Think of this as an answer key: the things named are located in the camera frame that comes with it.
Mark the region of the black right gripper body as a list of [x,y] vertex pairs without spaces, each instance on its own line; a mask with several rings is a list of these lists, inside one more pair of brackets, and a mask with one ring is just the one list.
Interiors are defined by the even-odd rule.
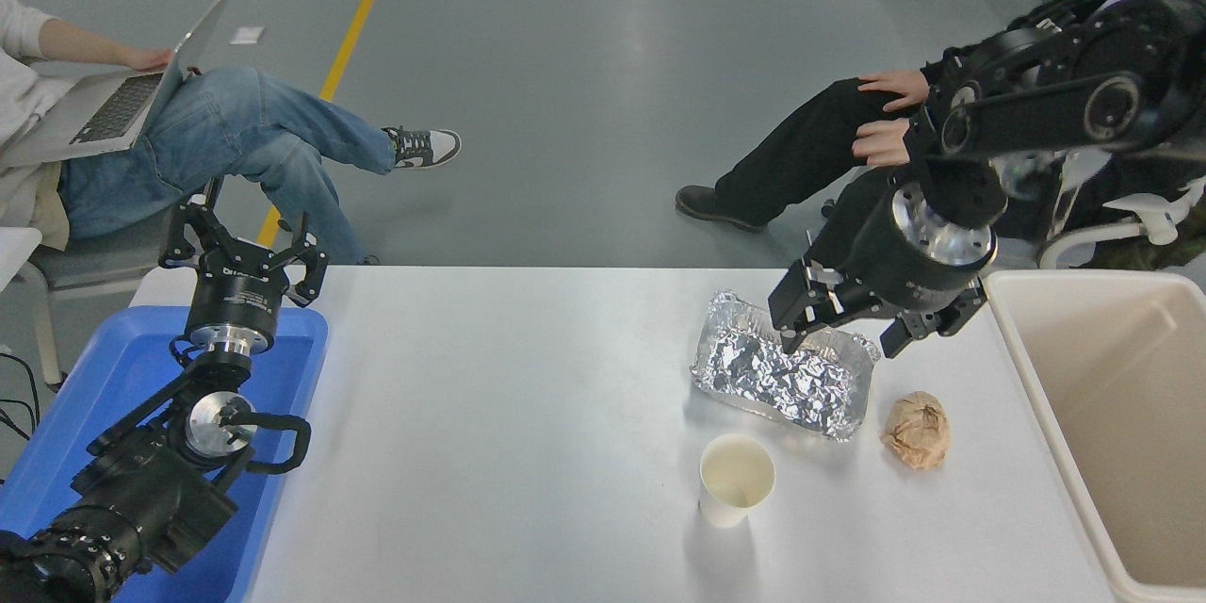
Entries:
[[863,213],[832,200],[822,216],[844,251],[835,265],[841,276],[912,312],[952,305],[999,250],[989,226],[966,228],[939,216],[920,189],[889,189]]

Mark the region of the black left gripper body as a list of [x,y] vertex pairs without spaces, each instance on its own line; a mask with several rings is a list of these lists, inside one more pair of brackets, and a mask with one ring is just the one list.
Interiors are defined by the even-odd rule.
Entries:
[[200,256],[186,332],[233,324],[274,333],[288,279],[269,267],[273,251],[257,245],[215,248]]

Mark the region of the lanyard person's left hand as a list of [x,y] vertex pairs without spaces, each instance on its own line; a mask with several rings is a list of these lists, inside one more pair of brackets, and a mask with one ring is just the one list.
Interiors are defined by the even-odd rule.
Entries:
[[867,168],[897,168],[908,164],[904,131],[909,127],[909,121],[904,118],[862,123],[853,140],[851,154],[857,160],[863,160]]

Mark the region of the lanyard person's right hand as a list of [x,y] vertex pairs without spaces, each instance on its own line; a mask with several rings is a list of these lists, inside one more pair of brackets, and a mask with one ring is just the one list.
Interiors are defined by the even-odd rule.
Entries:
[[930,84],[919,70],[885,70],[857,76],[857,90],[892,95],[882,110],[884,113],[895,113],[925,103]]

